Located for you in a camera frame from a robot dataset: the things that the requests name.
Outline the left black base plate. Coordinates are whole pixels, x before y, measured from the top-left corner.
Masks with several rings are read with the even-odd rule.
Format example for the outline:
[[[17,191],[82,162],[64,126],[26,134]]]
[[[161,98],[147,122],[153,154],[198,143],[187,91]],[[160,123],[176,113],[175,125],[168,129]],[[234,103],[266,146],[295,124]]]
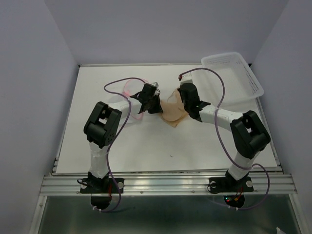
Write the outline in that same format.
[[[107,182],[100,187],[93,188],[91,186],[85,186],[80,184],[80,193],[81,194],[122,194],[124,186],[124,178],[116,178],[116,183],[113,182],[112,178],[108,178]]]

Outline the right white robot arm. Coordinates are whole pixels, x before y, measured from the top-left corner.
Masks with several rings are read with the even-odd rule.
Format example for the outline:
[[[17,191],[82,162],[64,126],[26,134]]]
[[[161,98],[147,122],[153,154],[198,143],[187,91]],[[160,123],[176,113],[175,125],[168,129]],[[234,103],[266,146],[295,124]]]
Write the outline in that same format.
[[[218,138],[219,127],[232,133],[237,150],[224,184],[229,190],[236,190],[242,184],[258,154],[270,143],[271,137],[261,119],[254,111],[232,112],[217,108],[201,101],[197,88],[192,83],[184,83],[178,89],[185,111],[192,119],[202,123],[214,124]]]

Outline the white plastic basket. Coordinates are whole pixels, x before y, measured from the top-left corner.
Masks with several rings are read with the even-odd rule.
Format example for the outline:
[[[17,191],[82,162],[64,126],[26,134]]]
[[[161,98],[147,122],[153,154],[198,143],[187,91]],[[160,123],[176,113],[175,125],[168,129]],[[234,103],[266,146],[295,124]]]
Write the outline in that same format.
[[[264,95],[264,89],[238,52],[210,55],[201,59],[202,67],[217,72],[225,86],[222,106],[231,106]]]

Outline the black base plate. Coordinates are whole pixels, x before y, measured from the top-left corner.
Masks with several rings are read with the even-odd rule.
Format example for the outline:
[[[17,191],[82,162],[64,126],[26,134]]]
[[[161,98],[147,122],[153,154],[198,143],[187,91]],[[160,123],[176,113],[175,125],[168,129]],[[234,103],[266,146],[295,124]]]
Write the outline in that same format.
[[[113,182],[112,178],[108,178],[107,182],[100,187],[93,188],[91,186],[85,186],[80,184],[80,193],[81,194],[122,194],[124,186],[124,178],[116,178],[116,183]]]
[[[254,191],[252,180],[249,176],[240,180],[235,180],[227,177],[211,177],[209,178],[208,187],[210,193],[236,193],[246,192],[250,193]]]

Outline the aluminium mounting rail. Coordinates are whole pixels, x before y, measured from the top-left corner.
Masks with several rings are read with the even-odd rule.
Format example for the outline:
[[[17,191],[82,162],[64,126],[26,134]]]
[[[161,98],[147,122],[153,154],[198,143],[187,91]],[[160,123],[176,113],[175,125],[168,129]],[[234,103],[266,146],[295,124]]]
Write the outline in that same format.
[[[123,196],[149,195],[208,195],[208,183],[212,177],[224,176],[224,171],[167,172],[167,173],[116,173],[124,179]],[[270,186],[271,195],[296,194],[297,189],[291,175],[282,172],[264,172],[256,169],[250,172],[254,192],[262,195]],[[41,196],[80,195],[78,176],[50,175],[43,178],[39,194]]]

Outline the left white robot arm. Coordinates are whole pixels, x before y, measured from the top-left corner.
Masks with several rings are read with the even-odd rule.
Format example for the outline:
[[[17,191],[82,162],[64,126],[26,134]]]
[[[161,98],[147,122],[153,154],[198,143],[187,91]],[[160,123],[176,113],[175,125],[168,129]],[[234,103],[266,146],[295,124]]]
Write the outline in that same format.
[[[160,93],[158,84],[145,83],[142,90],[125,100],[106,104],[98,102],[84,128],[83,132],[89,141],[91,152],[91,166],[88,171],[88,177],[83,181],[92,181],[92,187],[97,192],[104,192],[108,188],[109,168],[107,155],[109,148],[117,137],[118,130],[125,125],[120,125],[120,121],[128,121],[130,116],[139,115],[144,112],[149,114],[162,113],[160,106]]]

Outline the beige bra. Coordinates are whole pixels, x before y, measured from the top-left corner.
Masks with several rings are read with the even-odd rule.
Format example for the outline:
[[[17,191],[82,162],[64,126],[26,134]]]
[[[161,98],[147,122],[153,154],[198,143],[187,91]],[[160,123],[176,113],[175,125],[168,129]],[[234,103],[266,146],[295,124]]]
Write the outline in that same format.
[[[160,105],[163,110],[160,117],[171,127],[177,127],[177,125],[188,116],[178,89],[175,89],[167,100],[161,100]]]

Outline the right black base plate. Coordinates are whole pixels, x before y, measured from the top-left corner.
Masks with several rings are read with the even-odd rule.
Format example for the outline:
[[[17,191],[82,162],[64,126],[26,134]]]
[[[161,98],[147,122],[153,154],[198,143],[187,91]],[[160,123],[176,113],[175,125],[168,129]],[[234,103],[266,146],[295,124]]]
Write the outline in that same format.
[[[210,193],[236,193],[246,192],[250,193],[254,191],[252,180],[249,176],[240,180],[235,180],[227,177],[211,177],[209,178],[208,187]]]

